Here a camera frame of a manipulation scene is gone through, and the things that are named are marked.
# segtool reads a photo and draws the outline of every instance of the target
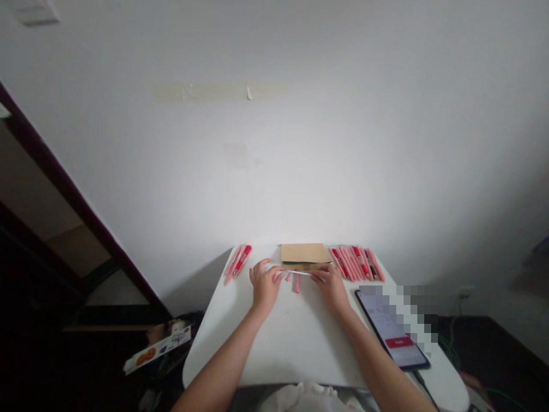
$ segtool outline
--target cardboard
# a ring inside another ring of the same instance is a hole
[[[124,364],[124,372],[129,375],[140,367],[188,342],[191,337],[190,325],[181,320],[174,322],[170,336],[133,355]]]
[[[282,266],[289,270],[318,269],[332,257],[322,243],[283,244]]]

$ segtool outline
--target phone screen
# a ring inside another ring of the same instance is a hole
[[[429,367],[429,361],[412,339],[383,310],[381,296],[355,292],[362,309],[372,324],[387,353],[401,369]]]

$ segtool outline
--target hand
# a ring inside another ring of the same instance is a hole
[[[343,285],[341,271],[334,265],[324,265],[320,270],[311,270],[311,280],[320,288],[324,301],[338,318],[353,311]]]
[[[273,266],[265,273],[265,263],[272,261],[272,259],[263,259],[253,269],[250,268],[250,280],[253,285],[252,309],[257,310],[265,317],[270,314],[275,304],[283,278],[282,275],[279,275],[275,280],[277,272],[284,270],[282,266]]]

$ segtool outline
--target white wall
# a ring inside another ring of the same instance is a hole
[[[208,304],[235,244],[360,243],[402,283],[477,284],[469,310],[548,355],[489,299],[519,299],[549,227],[546,0],[55,3],[31,29],[0,5],[0,79],[172,313]],[[290,93],[152,93],[250,79]]]

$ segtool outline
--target table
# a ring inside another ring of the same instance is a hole
[[[233,249],[221,273],[185,362],[185,387],[227,340],[251,307],[253,289],[248,276],[249,268],[269,257],[273,259],[273,264],[281,263],[280,246],[254,247],[240,276],[225,287],[224,273],[236,249]],[[382,262],[379,263],[386,284],[395,285]],[[372,331],[354,291],[360,285],[378,282],[344,283],[351,306]],[[466,411],[469,396],[463,381],[438,345],[432,348],[431,354],[427,355],[431,368],[421,371],[427,387],[441,410]],[[412,375],[407,375],[416,384]],[[368,389],[343,328],[324,304],[318,286],[306,276],[301,276],[299,294],[292,291],[292,282],[282,281],[276,303],[253,342],[238,385],[301,381]]]

